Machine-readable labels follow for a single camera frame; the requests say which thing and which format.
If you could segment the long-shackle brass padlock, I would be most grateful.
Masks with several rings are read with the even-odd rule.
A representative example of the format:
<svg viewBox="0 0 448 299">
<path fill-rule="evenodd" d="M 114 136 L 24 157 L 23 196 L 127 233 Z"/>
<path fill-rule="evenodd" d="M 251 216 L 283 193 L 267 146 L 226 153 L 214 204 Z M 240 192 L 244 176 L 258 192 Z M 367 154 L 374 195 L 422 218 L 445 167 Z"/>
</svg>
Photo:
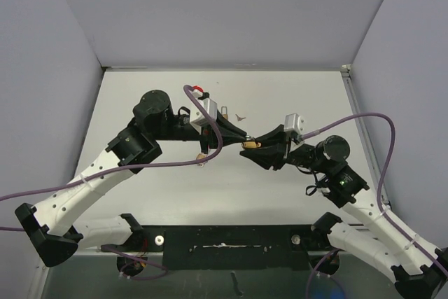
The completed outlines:
<svg viewBox="0 0 448 299">
<path fill-rule="evenodd" d="M 222 106 L 220 109 L 222 117 L 227 120 L 229 118 L 227 110 L 228 108 L 226 106 Z"/>
<path fill-rule="evenodd" d="M 208 163 L 208 155 L 206 153 L 199 153 L 196 157 L 196 165 L 199 167 L 205 166 Z"/>
</svg>

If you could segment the small silver keys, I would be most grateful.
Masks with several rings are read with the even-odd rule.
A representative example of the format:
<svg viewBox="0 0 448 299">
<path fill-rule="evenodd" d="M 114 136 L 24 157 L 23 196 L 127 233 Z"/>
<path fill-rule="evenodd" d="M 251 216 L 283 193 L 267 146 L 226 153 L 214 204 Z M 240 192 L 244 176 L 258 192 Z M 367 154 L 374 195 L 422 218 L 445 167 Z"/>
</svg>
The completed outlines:
<svg viewBox="0 0 448 299">
<path fill-rule="evenodd" d="M 246 117 L 240 117 L 237 114 L 235 114 L 235 117 L 237 119 L 237 122 L 241 122 L 242 120 L 246 119 Z"/>
</svg>

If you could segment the wide brass padlock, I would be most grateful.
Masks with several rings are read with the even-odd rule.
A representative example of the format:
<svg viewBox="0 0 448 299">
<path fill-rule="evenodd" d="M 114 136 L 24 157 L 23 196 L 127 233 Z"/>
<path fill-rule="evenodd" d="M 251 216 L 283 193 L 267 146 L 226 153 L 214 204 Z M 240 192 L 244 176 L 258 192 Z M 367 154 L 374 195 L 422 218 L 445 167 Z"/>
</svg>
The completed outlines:
<svg viewBox="0 0 448 299">
<path fill-rule="evenodd" d="M 260 148 L 262 146 L 262 143 L 258 141 L 255 137 L 246 135 L 245 141 L 241 143 L 241 147 L 246 149 L 255 149 Z"/>
</svg>

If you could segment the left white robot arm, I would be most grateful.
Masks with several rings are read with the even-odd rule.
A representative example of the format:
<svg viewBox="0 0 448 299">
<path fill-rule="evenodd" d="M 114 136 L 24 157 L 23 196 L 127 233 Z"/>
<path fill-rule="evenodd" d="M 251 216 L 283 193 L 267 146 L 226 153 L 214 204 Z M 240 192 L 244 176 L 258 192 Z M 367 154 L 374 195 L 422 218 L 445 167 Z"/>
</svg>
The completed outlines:
<svg viewBox="0 0 448 299">
<path fill-rule="evenodd" d="M 15 215 L 47 267 L 59 265 L 78 249 L 103 244 L 140 247 L 142 228 L 130 214 L 81 223 L 79 217 L 119 183 L 138 174 L 162 154 L 159 141 L 197 141 L 203 153 L 242 143 L 247 133 L 227 121 L 217 104 L 199 87 L 187 87 L 192 102 L 175 114 L 169 95 L 145 93 L 132 109 L 133 118 L 99 156 L 74 178 L 36 204 L 21 204 Z"/>
</svg>

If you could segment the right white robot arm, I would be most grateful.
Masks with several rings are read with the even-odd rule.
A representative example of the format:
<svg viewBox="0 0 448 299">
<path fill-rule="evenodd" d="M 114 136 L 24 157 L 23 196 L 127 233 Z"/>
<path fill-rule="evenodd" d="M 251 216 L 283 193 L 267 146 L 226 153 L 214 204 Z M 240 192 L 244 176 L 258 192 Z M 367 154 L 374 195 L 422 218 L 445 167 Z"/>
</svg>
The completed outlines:
<svg viewBox="0 0 448 299">
<path fill-rule="evenodd" d="M 376 192 L 350 168 L 344 138 L 332 135 L 313 146 L 279 126 L 242 148 L 241 156 L 264 169 L 289 164 L 313 176 L 322 174 L 314 188 L 370 231 L 363 234 L 327 212 L 311 226 L 316 247 L 345 250 L 375 267 L 403 298 L 434 298 L 447 283 L 447 250 L 420 237 L 377 200 Z"/>
</svg>

